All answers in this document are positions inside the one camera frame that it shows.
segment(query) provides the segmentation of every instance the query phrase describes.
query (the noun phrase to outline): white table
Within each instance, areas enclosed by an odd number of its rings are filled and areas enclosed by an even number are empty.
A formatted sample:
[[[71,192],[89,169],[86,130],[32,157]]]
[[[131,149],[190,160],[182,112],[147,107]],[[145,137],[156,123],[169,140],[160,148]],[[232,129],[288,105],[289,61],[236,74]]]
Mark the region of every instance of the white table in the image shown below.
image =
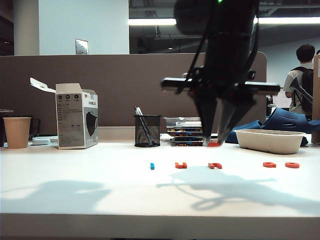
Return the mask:
[[[1,234],[25,237],[320,239],[319,146],[99,143],[1,149]],[[150,170],[150,163],[155,170]],[[187,169],[175,168],[187,163]],[[276,168],[263,167],[274,162]],[[300,164],[287,168],[285,162]],[[208,163],[221,163],[210,169]]]

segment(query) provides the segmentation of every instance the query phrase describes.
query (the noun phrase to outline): cardboard box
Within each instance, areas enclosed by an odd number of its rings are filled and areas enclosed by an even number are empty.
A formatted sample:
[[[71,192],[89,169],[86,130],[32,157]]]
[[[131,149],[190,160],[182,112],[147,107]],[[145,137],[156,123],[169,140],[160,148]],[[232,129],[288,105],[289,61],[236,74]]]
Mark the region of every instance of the cardboard box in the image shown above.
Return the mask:
[[[30,78],[33,87],[55,93],[59,149],[86,149],[98,143],[98,95],[79,83],[56,84],[56,90]]]

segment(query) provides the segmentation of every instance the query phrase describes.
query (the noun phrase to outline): black mesh pen holder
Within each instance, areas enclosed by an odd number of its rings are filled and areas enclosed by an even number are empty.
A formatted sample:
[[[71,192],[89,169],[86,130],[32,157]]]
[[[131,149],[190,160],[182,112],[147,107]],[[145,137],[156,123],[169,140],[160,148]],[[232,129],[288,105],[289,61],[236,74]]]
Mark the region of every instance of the black mesh pen holder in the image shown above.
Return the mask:
[[[160,146],[160,117],[160,115],[134,115],[134,146],[141,148]]]

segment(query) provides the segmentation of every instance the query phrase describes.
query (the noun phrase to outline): black backpack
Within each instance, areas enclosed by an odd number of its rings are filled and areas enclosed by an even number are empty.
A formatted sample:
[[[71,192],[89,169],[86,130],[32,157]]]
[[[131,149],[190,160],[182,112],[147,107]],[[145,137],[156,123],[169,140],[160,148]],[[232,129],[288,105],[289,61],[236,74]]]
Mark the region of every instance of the black backpack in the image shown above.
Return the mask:
[[[302,74],[302,88],[311,96],[314,93],[314,70],[310,68],[305,68],[303,66],[298,66],[293,70],[299,70],[303,72]],[[299,99],[302,109],[307,113],[312,113],[312,103],[310,103],[304,96],[302,99],[299,98],[297,91],[294,90],[293,92],[293,105],[296,106],[296,96]]]

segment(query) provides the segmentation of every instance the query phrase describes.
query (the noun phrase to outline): person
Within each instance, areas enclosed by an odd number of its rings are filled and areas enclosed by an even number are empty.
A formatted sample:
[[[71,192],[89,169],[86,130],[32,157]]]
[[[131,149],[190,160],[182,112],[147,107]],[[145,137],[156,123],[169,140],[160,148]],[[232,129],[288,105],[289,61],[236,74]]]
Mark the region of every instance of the person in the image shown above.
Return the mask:
[[[315,55],[315,47],[310,44],[304,44],[296,50],[296,57],[300,62],[300,66],[306,69],[314,69],[314,64],[312,62],[314,55]],[[284,86],[283,86],[283,91],[285,91],[285,96],[288,99],[291,98],[291,103],[289,106],[290,112],[304,114],[310,117],[312,115],[312,112],[305,112],[302,109],[301,102],[299,101],[299,99],[302,99],[302,94],[296,91],[299,97],[298,99],[297,96],[294,96],[295,90],[290,87],[291,82],[296,76],[298,76],[298,82],[302,86],[302,74],[303,72],[300,70],[291,70],[286,76]]]

